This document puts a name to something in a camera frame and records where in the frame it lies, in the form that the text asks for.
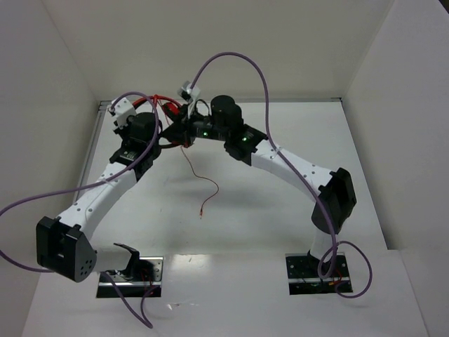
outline mounting plate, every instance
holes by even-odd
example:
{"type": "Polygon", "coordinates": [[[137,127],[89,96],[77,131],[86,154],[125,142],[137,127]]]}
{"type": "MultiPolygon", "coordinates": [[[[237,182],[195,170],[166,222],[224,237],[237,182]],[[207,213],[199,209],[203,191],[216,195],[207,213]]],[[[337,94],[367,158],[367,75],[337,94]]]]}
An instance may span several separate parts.
{"type": "Polygon", "coordinates": [[[333,277],[323,280],[319,278],[316,269],[310,266],[307,254],[288,254],[286,267],[290,295],[335,293],[335,285],[340,282],[342,284],[338,287],[339,292],[352,292],[346,257],[342,254],[337,256],[333,277]]]}
{"type": "MultiPolygon", "coordinates": [[[[148,297],[161,297],[161,283],[162,283],[162,269],[163,257],[140,257],[140,260],[145,260],[153,265],[153,270],[150,271],[152,276],[152,285],[158,286],[148,297]]],[[[109,276],[115,281],[123,296],[125,297],[143,297],[148,290],[149,280],[139,279],[125,279],[120,275],[114,275],[108,272],[109,276]]],[[[110,282],[104,277],[100,276],[98,280],[97,298],[118,298],[117,292],[110,282]]]]}

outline robotic arm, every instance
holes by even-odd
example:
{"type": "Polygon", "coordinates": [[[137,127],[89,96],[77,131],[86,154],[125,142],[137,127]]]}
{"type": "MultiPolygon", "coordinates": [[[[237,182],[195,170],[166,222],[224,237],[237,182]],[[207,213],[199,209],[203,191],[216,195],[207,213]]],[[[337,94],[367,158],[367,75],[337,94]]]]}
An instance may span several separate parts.
{"type": "MultiPolygon", "coordinates": [[[[267,135],[244,124],[241,108],[231,97],[215,97],[210,103],[211,113],[203,116],[196,109],[199,96],[197,87],[190,88],[187,82],[179,94],[189,104],[178,108],[166,103],[162,107],[173,123],[159,134],[159,138],[184,147],[192,146],[196,138],[224,141],[224,148],[231,157],[278,176],[315,201],[309,190],[277,155],[267,135]]],[[[137,105],[126,99],[116,104],[112,112],[116,126],[114,132],[121,136],[122,144],[109,160],[110,164],[99,180],[104,180],[133,163],[152,139],[155,129],[154,114],[136,114],[135,109],[137,105]]],[[[120,270],[124,275],[134,275],[142,268],[147,268],[143,265],[146,262],[139,259],[139,252],[131,247],[115,244],[117,250],[110,253],[95,250],[89,239],[111,207],[139,181],[160,153],[161,146],[156,142],[147,157],[133,170],[87,191],[57,218],[44,217],[36,227],[38,263],[76,282],[83,281],[92,271],[120,270]]],[[[332,172],[318,167],[284,149],[282,153],[302,172],[319,195],[332,218],[334,231],[338,234],[356,204],[349,173],[343,168],[332,172]]],[[[311,219],[316,226],[316,234],[309,258],[317,264],[332,243],[328,226],[317,205],[311,219]]]]}

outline white wall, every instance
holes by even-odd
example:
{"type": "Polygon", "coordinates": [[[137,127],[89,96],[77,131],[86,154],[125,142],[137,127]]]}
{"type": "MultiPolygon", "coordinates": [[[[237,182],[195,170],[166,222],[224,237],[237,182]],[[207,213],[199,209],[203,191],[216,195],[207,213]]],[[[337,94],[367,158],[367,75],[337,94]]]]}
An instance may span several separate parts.
{"type": "Polygon", "coordinates": [[[343,104],[387,241],[430,336],[447,336],[449,15],[437,0],[395,1],[343,104]]]}
{"type": "MultiPolygon", "coordinates": [[[[73,187],[96,101],[40,1],[0,1],[0,207],[73,187]]],[[[72,196],[18,207],[0,218],[0,249],[36,266],[34,231],[72,196]]],[[[0,259],[1,335],[20,336],[38,275],[0,259]]]]}
{"type": "MultiPolygon", "coordinates": [[[[210,56],[253,57],[273,98],[341,97],[391,0],[43,0],[99,99],[174,95],[210,56]]],[[[217,61],[203,95],[261,98],[242,60],[217,61]]]]}

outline white floor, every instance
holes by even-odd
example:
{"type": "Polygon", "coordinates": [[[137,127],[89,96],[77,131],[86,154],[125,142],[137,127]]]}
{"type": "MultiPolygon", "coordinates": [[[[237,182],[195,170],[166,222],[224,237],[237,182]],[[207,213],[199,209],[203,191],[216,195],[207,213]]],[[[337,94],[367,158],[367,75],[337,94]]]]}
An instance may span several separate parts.
{"type": "MultiPolygon", "coordinates": [[[[264,131],[263,104],[241,107],[245,122],[264,131]]],[[[199,175],[220,186],[202,219],[200,205],[215,186],[195,178],[180,150],[171,149],[93,238],[95,246],[122,242],[145,256],[166,257],[162,297],[147,301],[155,330],[148,334],[119,299],[95,299],[97,275],[81,284],[42,275],[23,336],[426,336],[401,257],[386,249],[341,104],[274,103],[270,121],[274,139],[287,150],[351,172],[358,204],[340,239],[372,259],[375,278],[366,296],[289,296],[284,257],[309,250],[314,205],[276,177],[235,161],[222,144],[197,140],[186,153],[199,175]],[[181,305],[170,310],[170,303],[181,305]]],[[[90,182],[119,144],[106,116],[90,182]]],[[[366,266],[350,250],[347,258],[360,290],[366,266]]]]}

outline white table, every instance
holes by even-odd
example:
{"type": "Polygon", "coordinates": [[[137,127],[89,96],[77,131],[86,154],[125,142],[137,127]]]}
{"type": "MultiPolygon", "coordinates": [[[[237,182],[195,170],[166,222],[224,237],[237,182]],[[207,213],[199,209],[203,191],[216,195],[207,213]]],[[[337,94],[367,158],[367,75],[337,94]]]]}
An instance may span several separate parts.
{"type": "MultiPolygon", "coordinates": [[[[241,104],[245,122],[264,130],[262,103],[241,104]]],[[[165,256],[162,297],[147,301],[156,327],[146,331],[119,299],[96,299],[97,275],[75,284],[42,275],[23,336],[426,336],[401,257],[387,251],[368,186],[339,102],[273,103],[277,143],[330,169],[351,172],[358,204],[340,239],[368,252],[375,278],[361,299],[289,296],[286,253],[306,253],[313,204],[295,188],[233,160],[222,144],[197,140],[186,150],[163,151],[154,166],[108,213],[95,246],[123,242],[144,256],[165,256]],[[170,310],[171,303],[181,303],[170,310]]],[[[120,140],[103,121],[88,174],[93,182],[120,140]]],[[[363,260],[347,262],[354,290],[367,280],[363,260]]],[[[138,307],[139,301],[131,299],[138,307]]]]}

